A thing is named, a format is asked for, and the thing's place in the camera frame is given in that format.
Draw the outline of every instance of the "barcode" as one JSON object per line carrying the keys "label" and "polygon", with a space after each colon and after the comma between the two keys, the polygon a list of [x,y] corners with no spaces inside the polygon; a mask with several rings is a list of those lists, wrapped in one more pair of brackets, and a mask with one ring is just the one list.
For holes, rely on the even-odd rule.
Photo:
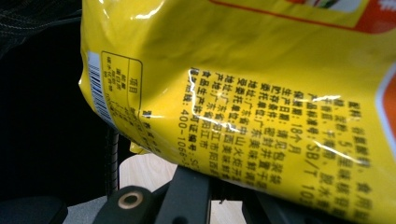
{"label": "barcode", "polygon": [[93,104],[99,116],[110,126],[115,128],[114,121],[108,113],[106,100],[103,94],[102,79],[100,77],[100,58],[93,52],[88,53],[88,73],[90,75]]}

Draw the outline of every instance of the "metal grommet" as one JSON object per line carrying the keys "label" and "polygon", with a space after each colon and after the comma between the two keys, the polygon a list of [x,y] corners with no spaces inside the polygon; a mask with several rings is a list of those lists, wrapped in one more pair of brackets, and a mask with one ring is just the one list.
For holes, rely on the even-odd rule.
{"label": "metal grommet", "polygon": [[140,191],[132,191],[119,198],[119,207],[123,209],[131,209],[137,207],[142,202],[143,194]]}

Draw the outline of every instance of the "light beige floor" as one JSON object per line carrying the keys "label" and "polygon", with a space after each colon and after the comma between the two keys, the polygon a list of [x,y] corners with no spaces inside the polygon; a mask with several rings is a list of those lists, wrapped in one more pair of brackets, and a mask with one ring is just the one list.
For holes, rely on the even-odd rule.
{"label": "light beige floor", "polygon": [[[153,154],[133,156],[120,166],[120,187],[130,185],[154,191],[172,179],[176,166]],[[211,224],[246,224],[241,202],[212,202]]]}

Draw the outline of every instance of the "plastic packaging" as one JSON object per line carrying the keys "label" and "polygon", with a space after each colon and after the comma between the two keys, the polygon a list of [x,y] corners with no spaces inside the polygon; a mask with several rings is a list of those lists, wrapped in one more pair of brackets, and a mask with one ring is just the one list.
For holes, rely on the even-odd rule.
{"label": "plastic packaging", "polygon": [[83,1],[82,92],[134,147],[396,220],[396,1]]}

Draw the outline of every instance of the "crinkled plastic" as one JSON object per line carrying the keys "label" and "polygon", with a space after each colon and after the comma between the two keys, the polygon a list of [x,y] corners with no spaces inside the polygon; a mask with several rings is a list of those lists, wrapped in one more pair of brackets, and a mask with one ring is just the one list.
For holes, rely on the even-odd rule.
{"label": "crinkled plastic", "polygon": [[137,146],[396,220],[395,0],[84,0],[82,92]]}

